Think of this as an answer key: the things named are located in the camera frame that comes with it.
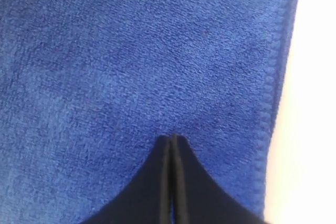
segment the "microfiber towel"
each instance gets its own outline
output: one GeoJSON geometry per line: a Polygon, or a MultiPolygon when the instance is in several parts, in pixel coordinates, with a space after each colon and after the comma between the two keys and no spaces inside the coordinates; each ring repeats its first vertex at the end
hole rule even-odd
{"type": "Polygon", "coordinates": [[[0,0],[0,223],[80,223],[161,134],[258,216],[297,0],[0,0]]]}

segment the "white surface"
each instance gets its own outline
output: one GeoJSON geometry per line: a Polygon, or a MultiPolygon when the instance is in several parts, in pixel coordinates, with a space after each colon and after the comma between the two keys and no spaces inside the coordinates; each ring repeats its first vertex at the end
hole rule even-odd
{"type": "Polygon", "coordinates": [[[336,0],[299,0],[266,179],[271,224],[336,223],[336,0]]]}

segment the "black object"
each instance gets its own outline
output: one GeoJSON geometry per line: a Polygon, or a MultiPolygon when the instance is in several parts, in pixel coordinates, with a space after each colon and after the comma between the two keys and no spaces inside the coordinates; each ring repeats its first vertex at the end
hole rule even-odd
{"type": "Polygon", "coordinates": [[[82,224],[265,223],[225,193],[210,177],[185,137],[157,138],[127,187],[82,224]]]}

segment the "blue towel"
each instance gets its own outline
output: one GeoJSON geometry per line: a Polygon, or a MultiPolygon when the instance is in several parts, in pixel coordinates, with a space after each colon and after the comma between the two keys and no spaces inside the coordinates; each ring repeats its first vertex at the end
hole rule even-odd
{"type": "Polygon", "coordinates": [[[0,223],[79,223],[155,138],[262,216],[297,0],[0,0],[0,223]]]}

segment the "blue fabric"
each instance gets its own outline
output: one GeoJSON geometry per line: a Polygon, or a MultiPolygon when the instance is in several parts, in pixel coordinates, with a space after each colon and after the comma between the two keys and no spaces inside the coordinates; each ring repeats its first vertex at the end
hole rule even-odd
{"type": "Polygon", "coordinates": [[[0,0],[0,223],[78,223],[160,134],[262,215],[296,0],[0,0]]]}

